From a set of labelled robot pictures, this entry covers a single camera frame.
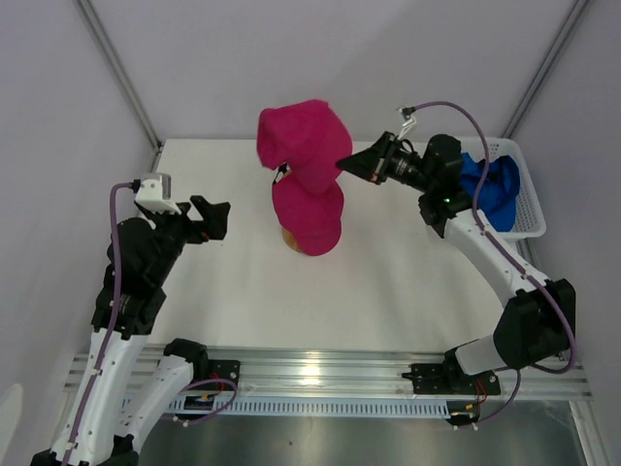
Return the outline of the pink cap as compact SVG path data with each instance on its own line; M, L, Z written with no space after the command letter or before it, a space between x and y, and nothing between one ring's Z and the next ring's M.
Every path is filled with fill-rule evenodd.
M329 104L311 99L263 110L256 150L264 167L275 170L286 164L306 191L319 194L342 172L337 162L352 155L352 140Z
M311 193L298 183L308 193L310 204L305 211L305 226L295 236L306 256L320 256L341 239L344 194L337 181L330 181L319 193Z

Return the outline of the blue cap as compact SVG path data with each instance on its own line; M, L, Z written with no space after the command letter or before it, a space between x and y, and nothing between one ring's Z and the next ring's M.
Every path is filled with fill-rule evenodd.
M484 161L475 162L467 152L462 153L462 159L460 185L473 197L483 173ZM497 231L508 232L513 228L520 188L519 168L512 157L503 155L490 162L477 205Z

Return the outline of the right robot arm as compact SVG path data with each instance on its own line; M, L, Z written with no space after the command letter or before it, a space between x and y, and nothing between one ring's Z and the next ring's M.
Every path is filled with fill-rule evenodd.
M493 333L448 350L433 392L472 394L500 370L540 369L563 351L576 359L576 293L523 260L493 228L461 186L461 142L433 136L423 153L385 132L369 148L338 161L338 168L373 184L394 180L420 191L419 212L441 238L462 252L496 293L503 312Z

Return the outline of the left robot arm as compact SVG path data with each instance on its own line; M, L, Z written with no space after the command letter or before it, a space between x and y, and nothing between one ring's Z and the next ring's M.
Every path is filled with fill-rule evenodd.
M229 203L200 195L170 212L141 208L113 221L110 264L91 321L88 360L68 420L34 465L135 465L150 431L187 388L215 383L207 348L176 338L129 403L134 366L166 300L164 283L187 245L221 241Z

